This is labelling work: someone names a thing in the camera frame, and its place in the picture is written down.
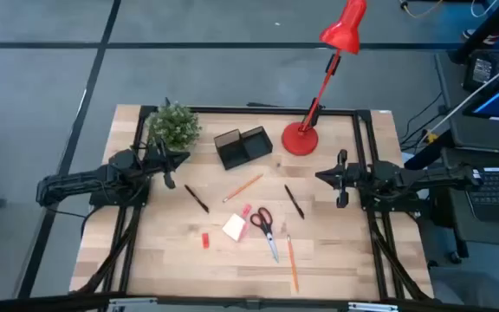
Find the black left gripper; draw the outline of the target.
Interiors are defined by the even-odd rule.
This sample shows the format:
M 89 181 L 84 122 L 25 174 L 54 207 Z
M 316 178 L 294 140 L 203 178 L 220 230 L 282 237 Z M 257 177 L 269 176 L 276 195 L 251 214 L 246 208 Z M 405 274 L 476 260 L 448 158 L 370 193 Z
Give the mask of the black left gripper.
M 181 166 L 190 156 L 190 152 L 175 152 L 172 163 L 172 157 L 168 155 L 168 149 L 165 142 L 162 139 L 158 139 L 155 146 L 147 148 L 145 156 L 148 167 L 147 171 L 150 174 L 162 172 L 164 174 L 163 178 L 165 185 L 169 189 L 174 189 L 176 187 L 176 184 L 172 179 L 172 172 L 175 171 L 174 167 L 178 168 Z

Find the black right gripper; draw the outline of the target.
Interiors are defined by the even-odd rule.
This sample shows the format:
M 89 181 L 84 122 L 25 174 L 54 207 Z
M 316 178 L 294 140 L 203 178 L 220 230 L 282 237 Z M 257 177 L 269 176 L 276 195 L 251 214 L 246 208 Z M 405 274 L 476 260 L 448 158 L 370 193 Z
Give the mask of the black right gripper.
M 315 177 L 332 186 L 335 190 L 339 190 L 336 205 L 338 208 L 345 208 L 349 203 L 347 188 L 356 188 L 361 174 L 360 164 L 347 164 L 347 150 L 341 149 L 337 155 L 337 165 L 331 169 L 317 172 Z

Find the black aluminium table frame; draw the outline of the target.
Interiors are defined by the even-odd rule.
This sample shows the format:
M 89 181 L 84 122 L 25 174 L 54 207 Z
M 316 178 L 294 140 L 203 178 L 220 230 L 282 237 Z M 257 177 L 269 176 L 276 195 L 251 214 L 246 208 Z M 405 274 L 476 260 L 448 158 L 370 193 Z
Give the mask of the black aluminium table frame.
M 213 298 L 274 298 L 312 300 L 378 300 L 394 296 L 399 287 L 388 268 L 378 270 L 366 213 L 356 193 L 346 208 L 336 206 L 336 192 L 315 174 L 332 167 L 337 153 L 347 150 L 350 161 L 371 159 L 358 152 L 354 130 L 365 145 L 375 143 L 375 154 L 400 163 L 402 154 L 392 114 L 374 111 L 360 120 L 325 111 L 317 125 L 319 144 L 308 156 L 298 157 L 282 146 L 287 124 L 302 117 L 300 109 L 202 107 L 202 133 L 190 158 L 172 175 L 169 189 L 156 176 L 142 208 L 134 245 L 117 263 L 112 289 L 130 294 Z M 272 153 L 225 170 L 214 138 L 238 129 L 241 133 L 263 126 Z M 253 185 L 223 203 L 241 185 L 263 173 Z M 188 185 L 209 207 L 207 214 L 185 189 Z M 293 193 L 305 214 L 298 215 L 284 189 Z M 232 214 L 252 209 L 239 242 L 222 231 Z M 260 207 L 272 218 L 279 262 L 273 258 L 262 230 L 250 222 Z M 203 248 L 208 233 L 210 247 Z M 291 236 L 300 291 L 296 293 L 288 254 Z

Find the black mesh desk organizer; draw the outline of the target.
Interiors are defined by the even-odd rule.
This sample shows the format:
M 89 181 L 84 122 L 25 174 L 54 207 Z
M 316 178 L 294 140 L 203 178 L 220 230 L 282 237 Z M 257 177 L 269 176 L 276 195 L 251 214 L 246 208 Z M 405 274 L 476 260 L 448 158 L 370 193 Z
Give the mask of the black mesh desk organizer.
M 223 133 L 214 138 L 217 154 L 224 169 L 258 159 L 272 153 L 272 142 L 263 126 L 241 133 L 238 129 Z

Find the green potted plant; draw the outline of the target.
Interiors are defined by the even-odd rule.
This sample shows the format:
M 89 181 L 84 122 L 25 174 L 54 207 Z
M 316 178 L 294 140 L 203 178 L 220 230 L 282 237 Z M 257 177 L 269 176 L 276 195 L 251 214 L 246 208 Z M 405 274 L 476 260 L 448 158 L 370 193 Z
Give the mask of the green potted plant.
M 198 115 L 178 103 L 158 107 L 146 119 L 146 143 L 156 146 L 160 141 L 173 151 L 184 151 L 195 145 L 202 127 Z

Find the black stand leg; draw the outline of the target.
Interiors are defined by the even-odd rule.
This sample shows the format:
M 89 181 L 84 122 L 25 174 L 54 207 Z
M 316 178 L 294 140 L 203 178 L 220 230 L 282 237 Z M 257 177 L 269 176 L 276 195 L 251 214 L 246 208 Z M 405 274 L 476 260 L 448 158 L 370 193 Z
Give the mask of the black stand leg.
M 499 35 L 499 5 L 457 50 L 449 53 L 450 60 L 458 64 L 464 63 L 474 51 L 482 47 L 483 41 L 490 35 Z

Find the black red-handled scissors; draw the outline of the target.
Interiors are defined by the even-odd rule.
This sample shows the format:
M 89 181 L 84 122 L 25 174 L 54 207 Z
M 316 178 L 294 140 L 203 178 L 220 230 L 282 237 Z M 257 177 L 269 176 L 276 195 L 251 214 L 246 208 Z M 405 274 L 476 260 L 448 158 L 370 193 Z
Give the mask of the black red-handled scissors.
M 278 250 L 275 244 L 274 236 L 273 236 L 273 231 L 272 231 L 272 224 L 273 224 L 273 218 L 270 214 L 270 212 L 264 208 L 260 207 L 256 213 L 253 213 L 250 216 L 250 222 L 260 228 L 265 235 L 268 245 L 271 249 L 273 258 L 275 261 L 278 263 L 279 262 L 279 255 L 278 255 Z

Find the silver bracket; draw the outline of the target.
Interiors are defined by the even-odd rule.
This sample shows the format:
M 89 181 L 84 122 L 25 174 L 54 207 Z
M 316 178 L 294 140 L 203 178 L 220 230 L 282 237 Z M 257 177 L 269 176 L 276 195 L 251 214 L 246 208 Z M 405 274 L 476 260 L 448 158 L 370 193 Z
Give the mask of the silver bracket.
M 108 302 L 105 312 L 142 312 L 158 304 L 156 297 L 114 298 Z
M 347 312 L 399 312 L 399 307 L 383 303 L 350 302 Z

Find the black power adapter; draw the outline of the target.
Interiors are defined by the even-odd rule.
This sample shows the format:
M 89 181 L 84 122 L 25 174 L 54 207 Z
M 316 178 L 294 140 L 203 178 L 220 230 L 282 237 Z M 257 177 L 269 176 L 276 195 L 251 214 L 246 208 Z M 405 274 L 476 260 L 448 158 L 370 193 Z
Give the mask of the black power adapter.
M 467 63 L 463 88 L 474 92 L 488 82 L 496 73 L 498 60 L 490 53 L 475 52 L 470 55 Z

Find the red desk lamp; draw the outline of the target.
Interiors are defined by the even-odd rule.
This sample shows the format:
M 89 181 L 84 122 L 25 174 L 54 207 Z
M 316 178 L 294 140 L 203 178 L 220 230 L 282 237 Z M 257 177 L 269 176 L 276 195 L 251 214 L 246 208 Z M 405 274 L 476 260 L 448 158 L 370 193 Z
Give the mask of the red desk lamp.
M 346 5 L 337 21 L 331 23 L 320 34 L 320 40 L 335 48 L 326 67 L 326 75 L 316 97 L 313 98 L 308 115 L 300 122 L 287 125 L 282 133 L 284 148 L 297 156 L 309 155 L 317 146 L 319 135 L 314 129 L 324 106 L 321 98 L 340 64 L 341 53 L 357 55 L 360 51 L 358 28 L 366 13 L 366 0 L 346 0 Z

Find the black pen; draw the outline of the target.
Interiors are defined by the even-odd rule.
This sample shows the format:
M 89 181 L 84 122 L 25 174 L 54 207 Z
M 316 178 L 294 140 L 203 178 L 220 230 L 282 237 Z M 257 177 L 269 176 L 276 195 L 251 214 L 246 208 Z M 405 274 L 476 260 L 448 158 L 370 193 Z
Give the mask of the black pen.
M 191 194 L 194 200 L 202 207 L 202 209 L 209 214 L 209 207 L 197 196 L 197 194 L 188 185 L 184 185 L 184 187 Z
M 301 209 L 301 207 L 299 206 L 299 204 L 297 203 L 293 193 L 291 192 L 291 190 L 288 188 L 287 185 L 284 185 L 284 189 L 285 191 L 287 192 L 288 194 L 288 197 L 289 199 L 291 200 L 291 202 L 293 203 L 298 215 L 300 216 L 301 219 L 305 219 L 305 214 L 303 212 L 303 210 Z

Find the orange pencil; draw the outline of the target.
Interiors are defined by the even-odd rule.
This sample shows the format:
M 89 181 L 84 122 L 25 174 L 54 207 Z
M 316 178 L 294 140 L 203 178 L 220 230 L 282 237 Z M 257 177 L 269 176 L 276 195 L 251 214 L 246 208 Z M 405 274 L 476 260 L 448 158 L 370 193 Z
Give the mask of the orange pencil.
M 235 191 L 231 192 L 229 195 L 227 195 L 225 198 L 223 198 L 222 202 L 226 203 L 227 201 L 233 199 L 240 192 L 244 191 L 245 189 L 247 189 L 248 187 L 253 185 L 255 182 L 257 182 L 257 180 L 259 180 L 262 176 L 263 176 L 263 173 L 256 175 L 254 178 L 252 178 L 251 180 L 246 182 L 244 185 L 241 185 Z
M 300 287 L 299 287 L 297 268 L 296 268 L 296 263 L 295 263 L 294 247 L 292 244 L 291 236 L 289 234 L 287 234 L 287 244 L 288 244 L 288 254 L 289 254 L 289 260 L 290 260 L 290 264 L 291 264 L 291 271 L 292 271 L 294 287 L 295 287 L 296 293 L 299 293 Z

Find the black desk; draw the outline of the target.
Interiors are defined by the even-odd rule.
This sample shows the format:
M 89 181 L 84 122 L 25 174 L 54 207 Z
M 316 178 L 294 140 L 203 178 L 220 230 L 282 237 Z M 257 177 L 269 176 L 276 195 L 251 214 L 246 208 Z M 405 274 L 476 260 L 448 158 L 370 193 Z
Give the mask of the black desk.
M 466 67 L 452 62 L 446 52 L 438 54 L 435 60 L 444 104 L 448 108 L 459 108 L 447 120 L 449 124 L 448 134 L 454 147 L 499 153 L 499 120 L 482 119 L 463 114 L 465 107 L 479 94 L 472 94 L 462 86 Z

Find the white rod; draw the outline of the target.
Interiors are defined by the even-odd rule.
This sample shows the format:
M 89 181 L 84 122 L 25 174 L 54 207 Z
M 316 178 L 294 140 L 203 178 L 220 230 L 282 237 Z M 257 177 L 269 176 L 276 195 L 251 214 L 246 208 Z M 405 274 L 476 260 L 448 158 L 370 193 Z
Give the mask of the white rod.
M 475 67 L 454 63 L 446 54 L 435 56 L 436 69 L 444 98 L 444 111 L 434 127 L 422 134 L 426 140 L 435 129 L 449 123 L 438 135 L 442 146 L 499 151 L 499 60 L 489 71 L 490 78 L 477 88 L 467 90 Z

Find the black crossbar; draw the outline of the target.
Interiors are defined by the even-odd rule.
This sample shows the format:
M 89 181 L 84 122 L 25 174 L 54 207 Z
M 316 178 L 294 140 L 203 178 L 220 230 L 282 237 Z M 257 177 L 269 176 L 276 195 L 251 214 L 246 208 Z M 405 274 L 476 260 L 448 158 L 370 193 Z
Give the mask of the black crossbar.
M 311 308 L 341 309 L 347 311 L 350 302 L 371 302 L 397 305 L 399 312 L 499 312 L 499 309 L 442 303 L 438 300 L 413 301 L 409 299 L 386 298 L 379 301 L 367 300 L 312 300 L 312 299 L 274 299 L 274 298 L 213 298 L 185 296 L 128 295 L 124 292 L 71 293 L 64 296 L 29 297 L 0 300 L 0 312 L 78 312 L 101 309 L 114 298 L 156 297 L 158 304 L 197 305 L 235 307 L 241 309 L 266 308 Z

